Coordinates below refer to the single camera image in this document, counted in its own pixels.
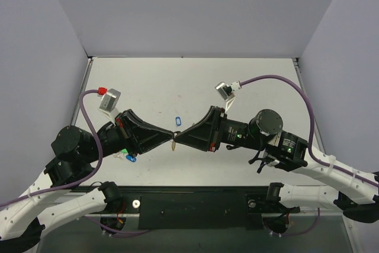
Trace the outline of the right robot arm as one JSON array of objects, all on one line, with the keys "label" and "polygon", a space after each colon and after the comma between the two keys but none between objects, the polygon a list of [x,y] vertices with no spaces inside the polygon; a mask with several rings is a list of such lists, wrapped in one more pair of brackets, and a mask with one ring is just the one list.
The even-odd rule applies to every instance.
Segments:
[{"label": "right robot arm", "polygon": [[347,218],[361,222],[378,221],[378,173],[351,168],[332,155],[282,129],[282,118],[270,109],[261,110],[250,122],[228,119],[224,109],[210,107],[201,121],[179,132],[174,142],[204,152],[215,152],[221,144],[228,150],[252,149],[248,162],[310,177],[318,186],[272,182],[263,205],[272,211],[312,207],[339,210]]}]

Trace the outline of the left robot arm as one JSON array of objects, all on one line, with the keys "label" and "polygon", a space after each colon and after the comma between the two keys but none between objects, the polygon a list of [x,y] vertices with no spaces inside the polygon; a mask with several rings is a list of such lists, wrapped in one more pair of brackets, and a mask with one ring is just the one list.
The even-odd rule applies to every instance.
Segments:
[{"label": "left robot arm", "polygon": [[1,252],[25,252],[42,236],[86,214],[124,207],[121,191],[114,182],[101,185],[84,196],[53,205],[88,177],[104,157],[125,149],[135,157],[174,138],[174,133],[144,122],[132,110],[116,116],[97,132],[76,126],[64,127],[52,143],[55,157],[19,198],[1,205]]}]

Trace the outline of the solid blue key tag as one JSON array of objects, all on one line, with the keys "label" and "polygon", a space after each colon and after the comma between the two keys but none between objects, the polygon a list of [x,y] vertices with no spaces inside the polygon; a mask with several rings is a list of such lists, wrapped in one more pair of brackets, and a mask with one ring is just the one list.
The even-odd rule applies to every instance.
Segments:
[{"label": "solid blue key tag", "polygon": [[126,159],[129,160],[130,162],[136,162],[137,161],[137,158],[136,157],[133,157],[131,155],[127,155],[126,156]]}]

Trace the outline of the blue outlined key tag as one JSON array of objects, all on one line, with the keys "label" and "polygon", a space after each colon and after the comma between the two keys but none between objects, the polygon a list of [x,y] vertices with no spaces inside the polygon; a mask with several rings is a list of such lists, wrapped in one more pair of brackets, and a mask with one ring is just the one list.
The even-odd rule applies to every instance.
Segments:
[{"label": "blue outlined key tag", "polygon": [[175,125],[176,127],[179,127],[182,125],[181,118],[179,116],[175,117]]}]

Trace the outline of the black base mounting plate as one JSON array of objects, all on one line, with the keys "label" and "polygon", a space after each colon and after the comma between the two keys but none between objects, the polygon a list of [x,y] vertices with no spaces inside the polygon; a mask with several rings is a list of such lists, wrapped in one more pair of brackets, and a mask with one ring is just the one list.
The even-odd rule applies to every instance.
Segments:
[{"label": "black base mounting plate", "polygon": [[101,216],[138,217],[139,229],[261,229],[264,215],[296,214],[321,205],[271,200],[267,186],[121,186],[116,208],[91,210]]}]

